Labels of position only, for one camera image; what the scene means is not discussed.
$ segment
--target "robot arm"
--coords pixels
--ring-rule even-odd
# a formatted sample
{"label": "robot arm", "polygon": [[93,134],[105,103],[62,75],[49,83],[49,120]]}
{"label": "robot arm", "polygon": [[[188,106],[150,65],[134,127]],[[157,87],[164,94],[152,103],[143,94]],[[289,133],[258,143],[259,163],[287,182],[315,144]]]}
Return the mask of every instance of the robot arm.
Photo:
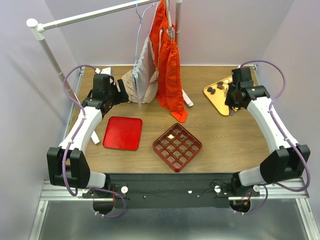
{"label": "robot arm", "polygon": [[249,111],[258,123],[270,152],[270,155],[260,166],[233,174],[231,182],[234,190],[257,184],[272,184],[299,178],[304,171],[299,156],[287,140],[289,139],[297,146],[305,161],[310,156],[310,150],[307,145],[299,145],[272,107],[270,110],[274,118],[287,136],[287,139],[284,139],[270,114],[271,101],[264,86],[254,86],[249,67],[232,70],[232,83],[229,84],[225,104],[230,108],[245,108]]}
{"label": "robot arm", "polygon": [[[65,186],[62,173],[62,159],[67,145],[71,142],[67,157],[70,164],[66,166],[66,176],[72,188],[110,188],[110,178],[107,174],[91,171],[86,161],[86,151],[90,137],[96,126],[112,106],[128,102],[129,97],[122,79],[118,80],[119,90],[114,78],[108,74],[95,74],[93,89],[82,102],[85,116],[81,112],[68,136],[59,144],[51,147],[47,152],[49,179],[52,185]],[[78,129],[80,122],[85,120],[76,137],[71,141],[72,135]]]}

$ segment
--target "orange cloth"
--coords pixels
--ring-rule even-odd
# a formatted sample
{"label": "orange cloth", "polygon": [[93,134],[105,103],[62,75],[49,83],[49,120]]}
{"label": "orange cloth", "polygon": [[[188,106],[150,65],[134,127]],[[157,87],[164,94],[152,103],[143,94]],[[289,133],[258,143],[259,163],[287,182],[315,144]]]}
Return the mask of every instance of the orange cloth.
{"label": "orange cloth", "polygon": [[149,35],[154,53],[154,64],[159,72],[156,96],[161,107],[169,109],[179,122],[184,123],[187,119],[187,111],[184,107],[181,86],[179,50],[176,42],[169,38],[168,28],[166,8],[162,0]]}

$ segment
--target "red plastic tray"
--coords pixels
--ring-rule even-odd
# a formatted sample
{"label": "red plastic tray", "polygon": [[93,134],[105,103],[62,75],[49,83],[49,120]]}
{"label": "red plastic tray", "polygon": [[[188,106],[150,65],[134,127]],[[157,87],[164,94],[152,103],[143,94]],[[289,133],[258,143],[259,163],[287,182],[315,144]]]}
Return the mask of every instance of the red plastic tray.
{"label": "red plastic tray", "polygon": [[155,153],[178,173],[199,153],[202,143],[176,123],[155,140],[152,146]]}
{"label": "red plastic tray", "polygon": [[104,134],[103,146],[108,149],[137,150],[142,123],[139,118],[110,117]]}

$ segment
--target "light purple wall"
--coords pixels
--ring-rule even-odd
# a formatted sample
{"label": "light purple wall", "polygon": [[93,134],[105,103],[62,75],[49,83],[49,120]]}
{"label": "light purple wall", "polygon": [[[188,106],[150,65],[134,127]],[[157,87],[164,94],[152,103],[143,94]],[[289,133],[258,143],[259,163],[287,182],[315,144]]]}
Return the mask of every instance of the light purple wall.
{"label": "light purple wall", "polygon": [[[294,0],[183,0],[180,59],[184,65],[239,64],[262,57]],[[45,0],[58,20],[130,2],[129,0]],[[146,8],[141,6],[139,12]],[[175,22],[175,1],[171,1]],[[145,14],[139,53],[155,8]],[[127,9],[61,27],[79,64],[133,64],[139,18]]]}
{"label": "light purple wall", "polygon": [[[295,0],[283,24],[266,49],[263,59],[277,64],[285,73],[287,88],[275,107],[289,131],[311,149],[309,202],[320,226],[320,1]],[[279,92],[279,74],[265,65],[258,66],[260,84],[272,96]]]}
{"label": "light purple wall", "polygon": [[[63,137],[70,102],[28,18],[52,21],[43,0],[2,1],[0,8],[0,239],[29,239],[46,153]],[[76,61],[59,30],[45,34],[66,71]],[[71,78],[75,85],[76,76]]]}

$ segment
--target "gold tray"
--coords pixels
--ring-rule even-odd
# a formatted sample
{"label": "gold tray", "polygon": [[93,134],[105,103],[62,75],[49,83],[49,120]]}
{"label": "gold tray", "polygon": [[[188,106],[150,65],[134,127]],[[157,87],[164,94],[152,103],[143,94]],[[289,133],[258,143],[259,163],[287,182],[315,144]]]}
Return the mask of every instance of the gold tray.
{"label": "gold tray", "polygon": [[[223,89],[217,88],[218,82],[223,82]],[[209,101],[215,106],[218,112],[223,116],[229,116],[229,107],[225,105],[228,83],[232,82],[232,76],[228,76],[220,81],[217,81],[203,89],[204,95],[209,99]],[[215,89],[215,93],[211,94],[207,91],[209,87]]]}

